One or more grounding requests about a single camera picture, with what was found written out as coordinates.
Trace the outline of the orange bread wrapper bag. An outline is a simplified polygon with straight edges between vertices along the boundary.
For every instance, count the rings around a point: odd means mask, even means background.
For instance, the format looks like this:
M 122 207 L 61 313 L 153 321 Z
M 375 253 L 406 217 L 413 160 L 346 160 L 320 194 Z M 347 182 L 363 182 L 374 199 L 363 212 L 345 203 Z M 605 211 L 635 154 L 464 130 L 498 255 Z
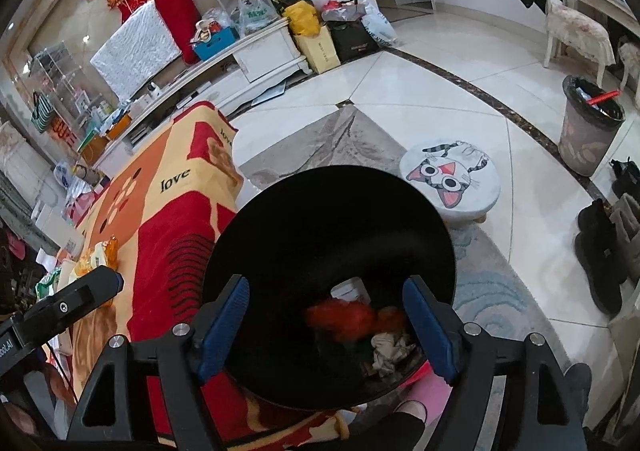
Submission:
M 106 241 L 98 242 L 92 249 L 87 249 L 78 259 L 73 274 L 76 278 L 88 275 L 97 267 L 107 267 L 112 270 L 118 268 L 119 241 L 117 237 L 110 237 Z

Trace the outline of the red wrapper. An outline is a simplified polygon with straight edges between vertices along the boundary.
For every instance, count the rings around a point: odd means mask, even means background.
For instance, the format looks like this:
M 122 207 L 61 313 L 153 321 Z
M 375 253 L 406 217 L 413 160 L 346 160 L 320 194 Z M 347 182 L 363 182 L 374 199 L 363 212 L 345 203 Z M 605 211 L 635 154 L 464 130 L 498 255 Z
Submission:
M 361 301 L 336 298 L 308 308 L 306 318 L 310 327 L 330 333 L 339 343 L 353 343 L 381 333 L 401 333 L 405 327 L 404 314 L 394 307 L 374 310 Z

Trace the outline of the white tissue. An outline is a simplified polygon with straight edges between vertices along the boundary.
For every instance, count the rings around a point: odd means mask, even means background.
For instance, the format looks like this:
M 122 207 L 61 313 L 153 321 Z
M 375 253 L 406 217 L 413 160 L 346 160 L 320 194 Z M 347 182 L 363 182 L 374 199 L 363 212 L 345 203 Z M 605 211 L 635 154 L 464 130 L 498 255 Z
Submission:
M 397 379 L 400 369 L 416 354 L 416 344 L 405 333 L 378 333 L 372 336 L 372 362 L 363 363 L 364 375 L 380 379 Z

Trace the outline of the black round trash bin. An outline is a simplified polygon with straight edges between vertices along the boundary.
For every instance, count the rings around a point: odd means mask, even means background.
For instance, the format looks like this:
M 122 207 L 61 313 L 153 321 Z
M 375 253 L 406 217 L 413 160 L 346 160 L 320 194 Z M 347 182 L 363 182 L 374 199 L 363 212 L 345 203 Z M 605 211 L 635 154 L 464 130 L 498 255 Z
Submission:
M 203 301 L 213 301 L 233 275 L 247 279 L 250 300 L 226 372 L 262 400 L 306 411 L 378 399 L 425 360 L 410 337 L 416 354 L 397 379 L 367 377 L 370 338 L 339 343 L 308 325 L 308 308 L 358 279 L 374 310 L 400 310 L 402 286 L 413 275 L 451 304 L 457 281 L 449 231 L 430 201 L 401 177 L 350 165 L 294 174 L 244 205 L 210 255 Z

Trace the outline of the pink slipper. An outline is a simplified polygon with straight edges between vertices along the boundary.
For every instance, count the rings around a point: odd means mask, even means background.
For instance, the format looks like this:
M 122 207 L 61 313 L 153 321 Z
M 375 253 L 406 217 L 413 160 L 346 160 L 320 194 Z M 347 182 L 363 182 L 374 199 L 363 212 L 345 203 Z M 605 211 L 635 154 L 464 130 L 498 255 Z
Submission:
M 442 415 L 450 393 L 451 387 L 431 372 L 409 387 L 395 411 L 412 415 L 428 426 Z

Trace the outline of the grey floor rug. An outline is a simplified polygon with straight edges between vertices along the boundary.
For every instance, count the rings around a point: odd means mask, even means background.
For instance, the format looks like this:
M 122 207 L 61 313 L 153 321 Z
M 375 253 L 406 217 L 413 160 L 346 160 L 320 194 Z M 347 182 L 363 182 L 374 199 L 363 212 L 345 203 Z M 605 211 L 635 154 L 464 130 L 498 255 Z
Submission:
M 299 171 L 238 212 L 212 257 L 247 279 L 228 372 L 288 409 L 322 411 L 386 395 L 429 365 L 452 389 L 437 450 L 469 450 L 492 381 L 506 381 L 498 450 L 585 445 L 544 338 L 490 336 L 452 307 L 449 232 L 414 186 L 372 167 Z

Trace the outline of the orange red patterned blanket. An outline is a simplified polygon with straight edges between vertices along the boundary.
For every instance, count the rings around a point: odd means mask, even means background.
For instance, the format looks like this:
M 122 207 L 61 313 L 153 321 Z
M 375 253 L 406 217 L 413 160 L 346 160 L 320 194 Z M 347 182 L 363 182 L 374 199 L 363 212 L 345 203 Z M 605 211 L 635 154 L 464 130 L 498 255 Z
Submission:
M 160 127 L 78 224 L 86 238 L 79 275 L 94 246 L 115 237 L 117 271 L 124 279 L 120 293 L 72 328 L 78 397 L 108 338 L 162 336 L 175 324 L 190 322 L 201 306 L 209 257 L 236 214 L 243 185 L 231 157 L 235 133 L 214 104 L 196 102 Z M 76 278 L 77 268 L 72 275 Z M 272 407 L 224 372 L 202 393 L 231 450 L 285 450 L 349 436 L 340 412 Z

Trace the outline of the black boots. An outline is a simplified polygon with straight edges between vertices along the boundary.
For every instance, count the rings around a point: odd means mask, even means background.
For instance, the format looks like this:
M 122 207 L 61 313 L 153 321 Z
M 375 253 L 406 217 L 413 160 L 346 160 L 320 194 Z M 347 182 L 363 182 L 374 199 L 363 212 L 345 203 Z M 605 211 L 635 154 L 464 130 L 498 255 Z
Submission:
M 574 241 L 576 257 L 585 270 L 590 295 L 597 308 L 610 319 L 623 306 L 622 290 L 627 278 L 617 244 L 614 223 L 603 200 L 597 198 L 577 216 L 578 233 Z

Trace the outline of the grey patterned waste basket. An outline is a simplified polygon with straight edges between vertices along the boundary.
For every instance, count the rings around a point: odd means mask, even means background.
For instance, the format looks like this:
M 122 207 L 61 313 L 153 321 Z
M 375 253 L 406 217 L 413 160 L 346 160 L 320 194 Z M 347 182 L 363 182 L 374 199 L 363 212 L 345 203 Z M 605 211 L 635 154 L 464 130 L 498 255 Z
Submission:
M 620 92 L 606 92 L 578 76 L 566 76 L 562 89 L 566 104 L 558 150 L 568 168 L 591 177 L 625 122 Z

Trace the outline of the white cloth covered TV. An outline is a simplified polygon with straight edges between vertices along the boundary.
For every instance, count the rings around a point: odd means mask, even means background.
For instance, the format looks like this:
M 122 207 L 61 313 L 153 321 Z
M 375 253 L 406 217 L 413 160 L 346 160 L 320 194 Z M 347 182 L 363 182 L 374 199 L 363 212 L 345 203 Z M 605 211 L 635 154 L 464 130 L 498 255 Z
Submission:
M 117 99 L 127 101 L 180 55 L 155 0 L 150 0 L 104 42 L 90 64 Z

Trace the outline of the blue storage basket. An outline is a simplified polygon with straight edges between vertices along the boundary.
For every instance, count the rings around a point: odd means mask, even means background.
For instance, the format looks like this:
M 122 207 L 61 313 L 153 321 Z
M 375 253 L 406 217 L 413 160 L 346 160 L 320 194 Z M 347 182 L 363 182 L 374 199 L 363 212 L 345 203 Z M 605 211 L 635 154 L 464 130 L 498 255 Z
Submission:
M 230 47 L 238 39 L 239 36 L 236 30 L 232 27 L 226 27 L 210 36 L 208 41 L 192 44 L 192 50 L 201 61 L 206 61 L 225 48 Z

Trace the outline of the cream paper shopping bag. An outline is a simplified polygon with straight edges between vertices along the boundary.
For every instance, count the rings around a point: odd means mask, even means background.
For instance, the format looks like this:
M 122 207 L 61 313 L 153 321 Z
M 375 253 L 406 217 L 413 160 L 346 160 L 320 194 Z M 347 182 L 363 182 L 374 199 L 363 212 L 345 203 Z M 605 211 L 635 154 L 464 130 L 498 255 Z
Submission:
M 320 27 L 316 36 L 295 35 L 294 40 L 316 74 L 323 74 L 341 65 L 331 34 L 325 25 Z

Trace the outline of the black shopping bag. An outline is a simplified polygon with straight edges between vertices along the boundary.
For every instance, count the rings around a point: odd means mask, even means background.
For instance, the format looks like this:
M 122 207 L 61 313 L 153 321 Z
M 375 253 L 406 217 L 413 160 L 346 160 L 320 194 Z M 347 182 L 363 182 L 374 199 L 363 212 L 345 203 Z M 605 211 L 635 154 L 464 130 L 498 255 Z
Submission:
M 342 63 L 378 51 L 378 44 L 360 21 L 327 22 L 336 54 Z

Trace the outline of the white floral chair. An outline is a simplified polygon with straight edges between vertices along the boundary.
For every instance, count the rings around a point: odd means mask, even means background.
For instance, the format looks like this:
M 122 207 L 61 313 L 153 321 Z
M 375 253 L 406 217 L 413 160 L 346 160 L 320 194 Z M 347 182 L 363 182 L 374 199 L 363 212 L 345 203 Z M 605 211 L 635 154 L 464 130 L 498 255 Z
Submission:
M 608 31 L 599 22 L 561 0 L 546 0 L 547 49 L 542 66 L 548 68 L 556 42 L 576 50 L 597 64 L 596 84 L 601 87 L 605 69 L 615 63 Z

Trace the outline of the red pillow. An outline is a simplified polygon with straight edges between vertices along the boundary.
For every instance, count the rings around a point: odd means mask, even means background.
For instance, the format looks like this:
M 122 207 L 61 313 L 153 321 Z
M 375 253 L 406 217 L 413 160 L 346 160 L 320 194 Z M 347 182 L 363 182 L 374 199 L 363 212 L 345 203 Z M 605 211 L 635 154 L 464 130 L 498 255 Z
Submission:
M 193 51 L 191 39 L 201 13 L 193 0 L 155 0 L 155 7 L 164 20 L 171 37 L 181 51 L 183 62 L 192 65 L 200 58 Z

